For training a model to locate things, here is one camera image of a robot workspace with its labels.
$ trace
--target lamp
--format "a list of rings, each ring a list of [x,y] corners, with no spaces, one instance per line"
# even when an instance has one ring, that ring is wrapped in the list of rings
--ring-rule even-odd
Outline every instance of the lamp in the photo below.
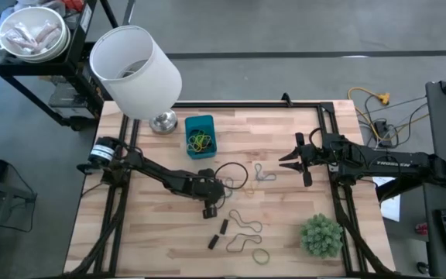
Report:
[[[175,130],[177,115],[170,108],[180,95],[182,78],[147,31],[122,26],[107,32],[94,45],[90,62],[123,113],[149,119],[155,133]]]

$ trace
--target silver lamp base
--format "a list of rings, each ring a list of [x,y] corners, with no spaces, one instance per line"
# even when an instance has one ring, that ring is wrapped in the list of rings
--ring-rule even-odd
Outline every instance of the silver lamp base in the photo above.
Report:
[[[162,115],[149,120],[149,126],[151,126],[153,132],[163,135],[173,132],[177,128],[177,124],[177,115],[172,110],[163,112]]]

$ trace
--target wooden table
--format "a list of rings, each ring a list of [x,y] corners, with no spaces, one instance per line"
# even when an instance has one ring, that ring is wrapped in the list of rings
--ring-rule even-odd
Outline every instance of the wooden table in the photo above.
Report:
[[[351,101],[333,101],[338,128],[351,141],[362,143],[354,105]],[[294,133],[307,134],[318,127],[317,113],[308,108],[178,108],[179,126],[170,135],[153,134],[147,121],[141,123],[137,146],[144,155],[169,169],[197,172],[218,168],[229,161],[244,164],[249,182],[235,191],[218,211],[218,217],[202,219],[203,203],[172,195],[161,183],[143,174],[133,173],[127,212],[118,256],[117,276],[335,276],[344,275],[341,256],[319,259],[299,247],[300,224],[314,214],[323,213],[335,219],[328,173],[325,166],[311,167],[314,184],[305,188],[296,171],[278,166],[278,159],[295,146]],[[193,115],[211,114],[217,132],[216,157],[191,160],[185,149],[184,119]],[[97,136],[117,137],[122,113],[114,102],[105,103]],[[320,133],[314,142],[321,141]],[[264,174],[276,174],[275,181],[257,181],[255,164]],[[222,177],[233,177],[235,185],[242,172],[225,169]],[[99,174],[88,177],[84,191],[98,183]],[[84,196],[78,209],[74,233],[65,264],[73,270],[97,240],[104,214],[107,187],[101,186]],[[390,269],[394,263],[379,210],[375,189],[360,181],[353,187],[353,196],[361,234],[372,251]],[[225,247],[236,233],[252,234],[230,221],[225,236],[214,250],[207,248],[218,234],[222,220],[231,209],[238,209],[244,220],[264,224],[262,243],[247,243],[242,253],[227,253]],[[349,240],[352,262],[356,266],[355,249]],[[266,249],[270,262],[260,266],[251,258],[255,248]],[[106,252],[104,268],[108,267]]]

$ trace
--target green succulent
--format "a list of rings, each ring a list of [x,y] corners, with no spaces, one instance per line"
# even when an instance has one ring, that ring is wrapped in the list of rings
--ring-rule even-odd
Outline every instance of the green succulent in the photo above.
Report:
[[[309,254],[321,257],[336,257],[340,251],[343,228],[323,214],[308,219],[300,228],[300,246]]]

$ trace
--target gray floor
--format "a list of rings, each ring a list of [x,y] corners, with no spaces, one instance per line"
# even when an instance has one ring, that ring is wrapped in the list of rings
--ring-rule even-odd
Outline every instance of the gray floor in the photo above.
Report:
[[[0,0],[0,10],[11,3]],[[122,19],[126,0],[111,4]],[[441,0],[142,0],[132,23],[147,28],[166,52],[446,50],[446,1]],[[109,29],[99,7],[88,39],[96,40]],[[175,64],[184,80],[183,100],[278,99],[283,92],[294,99],[343,99],[350,87],[362,86],[391,93],[390,102],[396,104],[424,96],[427,81],[446,80],[446,57]],[[36,78],[22,81],[43,100],[53,90]],[[362,106],[365,98],[358,93],[355,103]],[[422,103],[373,117],[398,123]],[[372,101],[370,108],[379,104]],[[0,278],[62,271],[84,180],[74,166],[86,160],[94,133],[58,126],[0,78],[0,158],[14,164],[39,193],[33,231],[7,231],[0,237]],[[406,137],[407,131],[401,132],[401,139]],[[399,150],[432,151],[428,119],[413,126],[411,140]],[[401,223],[386,221],[386,228],[397,270],[417,274],[415,263],[426,257],[422,238],[413,233],[413,226],[424,221],[421,191],[404,194],[402,203]],[[15,211],[13,222],[27,226],[28,213]]]

